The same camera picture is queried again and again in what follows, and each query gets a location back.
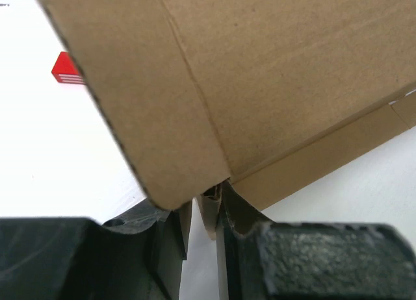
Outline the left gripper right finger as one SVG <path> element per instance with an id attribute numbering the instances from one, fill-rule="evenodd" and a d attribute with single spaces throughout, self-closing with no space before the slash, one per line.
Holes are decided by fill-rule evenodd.
<path id="1" fill-rule="evenodd" d="M 221 299 L 414 299 L 415 253 L 392 227 L 276 223 L 218 185 Z"/>

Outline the red rectangular block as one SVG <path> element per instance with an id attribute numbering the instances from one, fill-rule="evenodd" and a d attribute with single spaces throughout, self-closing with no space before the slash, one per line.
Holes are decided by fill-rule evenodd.
<path id="1" fill-rule="evenodd" d="M 62 84 L 85 84 L 71 57 L 65 51 L 59 53 L 51 74 Z"/>

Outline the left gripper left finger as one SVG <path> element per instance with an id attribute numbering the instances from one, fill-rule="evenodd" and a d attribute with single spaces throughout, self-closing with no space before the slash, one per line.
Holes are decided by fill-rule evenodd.
<path id="1" fill-rule="evenodd" d="M 144 200 L 98 224 L 88 218 L 3 218 L 2 299 L 177 299 L 188 208 Z"/>

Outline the cardboard box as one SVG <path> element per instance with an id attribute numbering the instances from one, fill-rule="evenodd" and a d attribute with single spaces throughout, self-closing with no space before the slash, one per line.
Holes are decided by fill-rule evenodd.
<path id="1" fill-rule="evenodd" d="M 415 125 L 415 0 L 37 0 L 147 196 L 262 210 Z"/>

